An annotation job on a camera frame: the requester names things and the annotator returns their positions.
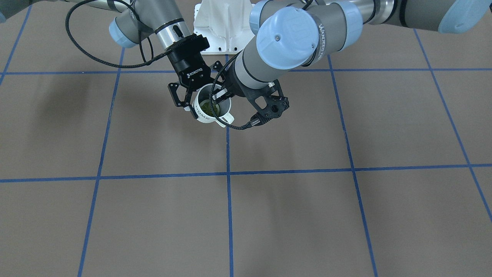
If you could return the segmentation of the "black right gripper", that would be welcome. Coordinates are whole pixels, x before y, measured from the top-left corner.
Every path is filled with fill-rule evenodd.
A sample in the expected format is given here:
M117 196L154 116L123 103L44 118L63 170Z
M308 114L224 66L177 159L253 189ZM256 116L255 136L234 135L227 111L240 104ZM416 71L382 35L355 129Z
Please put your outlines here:
M205 37L192 34L167 49L170 51L167 57L179 78L179 83L168 84L172 101L176 107L186 108L186 111L192 114L196 114L193 94L211 84L211 69L201 54L209 47ZM184 90L180 91L180 84L185 87Z

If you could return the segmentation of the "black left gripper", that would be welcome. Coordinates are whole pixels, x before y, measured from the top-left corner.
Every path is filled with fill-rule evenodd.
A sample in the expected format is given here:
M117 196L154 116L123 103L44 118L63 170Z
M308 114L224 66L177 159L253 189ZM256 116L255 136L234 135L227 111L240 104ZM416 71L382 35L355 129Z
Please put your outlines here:
M253 89L249 89L239 81L235 69L228 69L221 84L221 90L217 89L211 93L211 102L215 105L222 103L234 96L245 97L248 101L253 101Z

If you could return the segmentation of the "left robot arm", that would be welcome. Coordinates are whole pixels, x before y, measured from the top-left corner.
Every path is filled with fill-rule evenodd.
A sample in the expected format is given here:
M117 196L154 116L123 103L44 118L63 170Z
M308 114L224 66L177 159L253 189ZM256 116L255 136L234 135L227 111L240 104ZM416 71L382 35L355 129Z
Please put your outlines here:
M262 0L253 6L254 34L230 68L215 102L258 92L285 72L309 66L359 39L364 24L465 33L490 0Z

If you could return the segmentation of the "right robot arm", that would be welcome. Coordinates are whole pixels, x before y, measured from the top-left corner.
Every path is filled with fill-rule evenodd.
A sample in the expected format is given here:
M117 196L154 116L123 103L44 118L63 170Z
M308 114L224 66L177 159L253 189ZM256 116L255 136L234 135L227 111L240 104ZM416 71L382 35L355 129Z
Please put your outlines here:
M117 68L118 65L96 58L85 51L73 37L69 21L72 13L81 6L90 6L118 12L109 25L112 39L123 48L142 46L142 41L153 34L160 41L164 51L128 69L151 65L160 58L167 57L179 81L168 85L176 107L190 112L192 94L202 86L210 84L211 69L202 58L202 51L209 48L208 40L202 35L192 33L173 0L76 0L67 12L65 30L72 43L86 56L104 65Z

